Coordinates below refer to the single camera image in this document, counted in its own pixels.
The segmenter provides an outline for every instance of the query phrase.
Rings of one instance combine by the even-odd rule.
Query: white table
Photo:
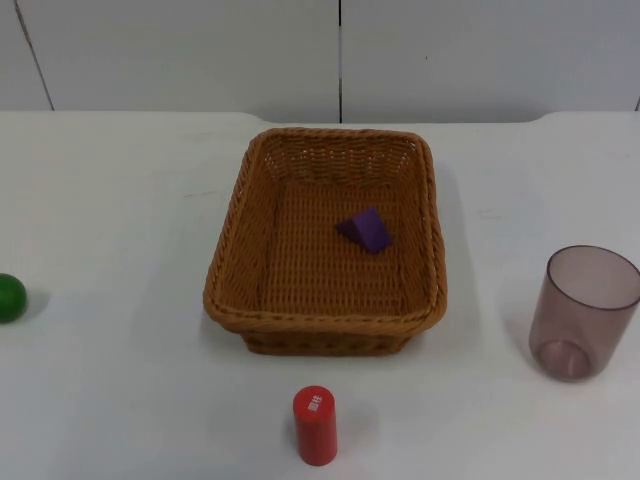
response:
[[[3,479],[637,479],[640,326],[579,385],[530,364],[545,262],[571,243],[640,263],[640,115],[380,125],[436,162],[443,321],[385,358],[248,353],[201,291],[244,114],[0,114],[0,271],[28,286],[0,327]],[[340,451],[302,463],[294,393],[329,387]]]

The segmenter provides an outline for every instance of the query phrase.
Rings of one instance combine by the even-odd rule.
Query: purple block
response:
[[[369,253],[378,253],[391,245],[391,236],[374,207],[356,213],[350,219],[336,225],[336,228]]]

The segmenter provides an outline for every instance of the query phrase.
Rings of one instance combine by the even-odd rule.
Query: brown wicker basket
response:
[[[376,207],[377,255],[335,225]],[[444,314],[447,282],[431,152],[417,135],[283,128],[245,153],[204,290],[252,352],[384,355]]]

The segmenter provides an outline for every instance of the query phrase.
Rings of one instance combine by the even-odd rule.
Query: basket bottom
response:
[[[377,356],[397,353],[411,337],[335,333],[243,333],[247,348],[264,355]]]

